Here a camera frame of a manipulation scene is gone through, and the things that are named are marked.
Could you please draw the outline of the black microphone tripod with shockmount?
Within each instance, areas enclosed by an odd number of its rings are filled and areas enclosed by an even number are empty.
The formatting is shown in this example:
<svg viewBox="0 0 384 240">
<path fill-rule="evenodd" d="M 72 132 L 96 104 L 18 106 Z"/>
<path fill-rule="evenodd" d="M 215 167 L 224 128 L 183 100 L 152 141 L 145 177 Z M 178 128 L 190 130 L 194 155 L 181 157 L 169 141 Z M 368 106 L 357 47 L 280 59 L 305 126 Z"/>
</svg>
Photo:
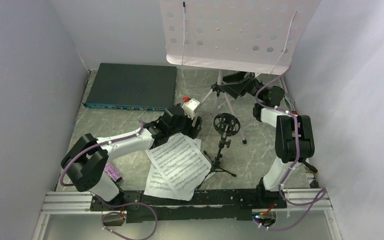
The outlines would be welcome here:
<svg viewBox="0 0 384 240">
<path fill-rule="evenodd" d="M 221 151 L 224 148 L 229 148 L 231 145 L 231 140 L 228 137 L 235 136 L 239 130 L 241 129 L 241 124 L 239 120 L 231 113 L 219 113 L 213 119 L 213 127 L 218 134 L 220 134 L 220 141 L 218 143 L 218 151 L 214 159 L 210 157 L 210 155 L 204 150 L 203 154 L 208 157 L 210 160 L 210 170 L 204 177 L 204 180 L 196 187 L 196 189 L 200 189 L 203 185 L 204 181 L 207 177 L 209 177 L 212 173 L 228 173 L 232 177 L 236 177 L 235 173 L 232 173 L 221 167 L 221 158 L 223 157 Z"/>
</svg>

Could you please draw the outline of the lilac perforated music stand desk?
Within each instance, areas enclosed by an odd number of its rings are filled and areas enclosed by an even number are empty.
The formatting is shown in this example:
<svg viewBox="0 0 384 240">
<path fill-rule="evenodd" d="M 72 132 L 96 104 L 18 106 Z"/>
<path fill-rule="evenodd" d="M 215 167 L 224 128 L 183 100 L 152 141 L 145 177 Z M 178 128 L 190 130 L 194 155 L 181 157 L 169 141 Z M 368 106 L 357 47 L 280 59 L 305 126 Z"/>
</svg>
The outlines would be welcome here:
<svg viewBox="0 0 384 240">
<path fill-rule="evenodd" d="M 166 60 L 178 66 L 281 75 L 318 0 L 162 0 Z"/>
</svg>

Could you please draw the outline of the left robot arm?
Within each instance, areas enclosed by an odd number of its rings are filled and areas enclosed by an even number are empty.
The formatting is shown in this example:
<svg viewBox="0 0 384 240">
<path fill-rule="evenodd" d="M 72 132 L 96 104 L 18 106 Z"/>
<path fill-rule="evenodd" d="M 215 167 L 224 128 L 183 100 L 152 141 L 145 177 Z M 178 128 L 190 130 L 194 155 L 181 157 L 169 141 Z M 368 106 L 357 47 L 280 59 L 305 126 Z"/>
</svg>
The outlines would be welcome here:
<svg viewBox="0 0 384 240">
<path fill-rule="evenodd" d="M 192 139 L 202 129 L 203 118 L 179 104 L 165 110 L 163 115 L 128 133 L 110 137 L 94 137 L 87 133 L 80 137 L 61 161 L 62 186 L 74 186 L 79 192 L 99 196 L 111 210 L 124 203 L 123 190 L 105 174 L 105 166 L 119 157 L 151 150 L 166 144 L 171 136 L 183 134 Z"/>
</svg>

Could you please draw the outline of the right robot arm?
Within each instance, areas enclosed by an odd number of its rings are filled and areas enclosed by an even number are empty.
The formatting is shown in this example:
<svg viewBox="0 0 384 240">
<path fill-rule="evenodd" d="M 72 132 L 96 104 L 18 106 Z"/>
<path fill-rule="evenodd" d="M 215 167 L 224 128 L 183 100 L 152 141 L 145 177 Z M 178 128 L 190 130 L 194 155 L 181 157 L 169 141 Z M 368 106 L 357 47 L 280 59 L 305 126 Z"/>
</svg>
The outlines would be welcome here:
<svg viewBox="0 0 384 240">
<path fill-rule="evenodd" d="M 253 73 L 240 71 L 223 76 L 220 88 L 235 99 L 245 94 L 255 97 L 254 118 L 275 128 L 276 158 L 269 172 L 260 180 L 255 194 L 256 203 L 267 208 L 275 201 L 274 193 L 283 189 L 290 173 L 314 155 L 311 119 L 308 115 L 281 109 L 284 89 L 264 85 Z"/>
</svg>

